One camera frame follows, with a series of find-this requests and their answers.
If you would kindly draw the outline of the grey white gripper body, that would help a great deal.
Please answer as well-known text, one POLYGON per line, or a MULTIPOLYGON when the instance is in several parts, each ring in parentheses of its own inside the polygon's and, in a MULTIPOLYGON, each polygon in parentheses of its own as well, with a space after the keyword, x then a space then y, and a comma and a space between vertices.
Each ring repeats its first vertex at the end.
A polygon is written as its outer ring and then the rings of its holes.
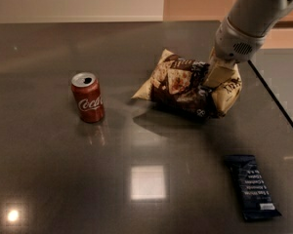
POLYGON ((251 22, 244 31, 226 17, 215 36, 215 52, 219 59, 245 62, 250 60, 263 46, 267 36, 265 23, 251 22))

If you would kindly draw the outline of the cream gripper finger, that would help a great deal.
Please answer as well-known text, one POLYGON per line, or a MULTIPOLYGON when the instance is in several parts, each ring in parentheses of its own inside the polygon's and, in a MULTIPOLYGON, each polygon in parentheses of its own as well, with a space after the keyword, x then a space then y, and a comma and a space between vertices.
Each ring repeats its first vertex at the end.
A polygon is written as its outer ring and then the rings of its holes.
POLYGON ((208 72, 204 77, 203 85, 211 89, 219 87, 234 75, 235 65, 234 59, 218 58, 215 49, 212 49, 209 56, 208 72))

